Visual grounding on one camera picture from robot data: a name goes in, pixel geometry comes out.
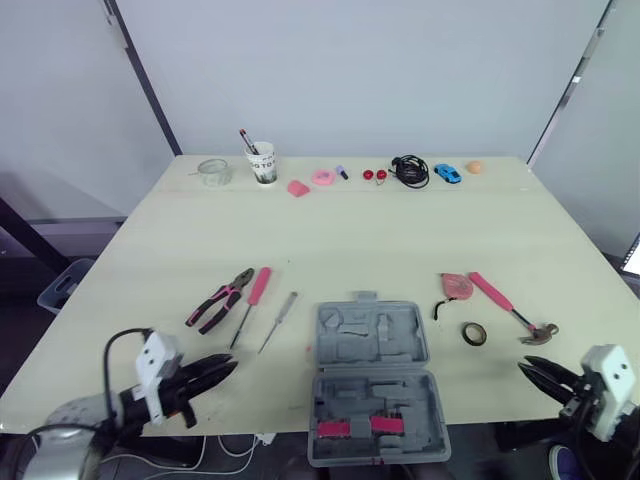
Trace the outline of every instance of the white wall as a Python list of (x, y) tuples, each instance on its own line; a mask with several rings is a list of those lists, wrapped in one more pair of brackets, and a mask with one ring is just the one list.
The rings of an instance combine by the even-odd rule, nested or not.
[(97, 0), (0, 2), (0, 196), (27, 219), (121, 217), (171, 151)]
[(606, 0), (118, 0), (182, 149), (528, 158)]
[(640, 2), (620, 0), (533, 170), (600, 250), (640, 230)]

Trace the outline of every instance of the hammer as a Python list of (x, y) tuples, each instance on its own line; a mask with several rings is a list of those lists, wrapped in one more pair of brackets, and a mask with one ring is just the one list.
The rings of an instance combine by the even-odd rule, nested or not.
[(523, 324), (527, 327), (527, 330), (531, 333), (530, 337), (522, 337), (520, 341), (525, 345), (542, 345), (551, 340), (551, 336), (560, 331), (557, 325), (549, 323), (542, 327), (536, 327), (529, 320), (524, 318), (520, 313), (513, 308), (513, 304), (502, 295), (494, 286), (487, 282), (482, 275), (478, 272), (469, 274), (469, 280), (475, 283), (480, 290), (486, 293), (491, 300), (493, 300), (498, 306), (505, 309), (507, 312), (513, 313)]

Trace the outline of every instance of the gray tool case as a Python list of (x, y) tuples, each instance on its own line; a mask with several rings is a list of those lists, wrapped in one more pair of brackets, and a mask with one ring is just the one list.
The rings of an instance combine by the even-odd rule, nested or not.
[[(429, 350), (418, 306), (378, 302), (375, 292), (359, 292), (355, 302), (321, 304), (316, 321), (320, 372), (313, 379), (311, 465), (448, 460), (438, 389), (424, 369)], [(397, 433), (397, 420), (393, 433), (381, 431), (381, 420), (372, 417), (401, 418), (403, 432)], [(342, 431), (327, 435), (328, 426)]]

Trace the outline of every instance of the small ball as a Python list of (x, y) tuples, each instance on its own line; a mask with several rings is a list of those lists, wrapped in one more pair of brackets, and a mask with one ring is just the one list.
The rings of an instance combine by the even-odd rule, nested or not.
[(480, 160), (474, 160), (473, 162), (467, 163), (467, 170), (469, 170), (469, 173), (477, 175), (484, 171), (484, 164)]

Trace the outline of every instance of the pink screwdriver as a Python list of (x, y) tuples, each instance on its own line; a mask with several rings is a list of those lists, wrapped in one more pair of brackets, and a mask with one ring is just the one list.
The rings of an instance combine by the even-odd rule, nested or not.
[(256, 283), (253, 284), (253, 288), (251, 289), (251, 294), (249, 295), (249, 300), (247, 303), (249, 304), (249, 308), (247, 308), (247, 312), (244, 314), (242, 318), (242, 322), (240, 322), (240, 326), (236, 331), (236, 334), (233, 336), (233, 340), (231, 340), (231, 345), (229, 346), (229, 350), (233, 349), (233, 346), (238, 341), (238, 337), (240, 337), (240, 332), (242, 331), (242, 327), (244, 326), (244, 322), (247, 320), (249, 316), (249, 312), (251, 311), (251, 307), (257, 305), (260, 301), (260, 297), (262, 296), (262, 292), (267, 288), (267, 283), (269, 283), (269, 277), (271, 276), (271, 269), (269, 267), (262, 267), (260, 272), (258, 272), (258, 278), (256, 278)]

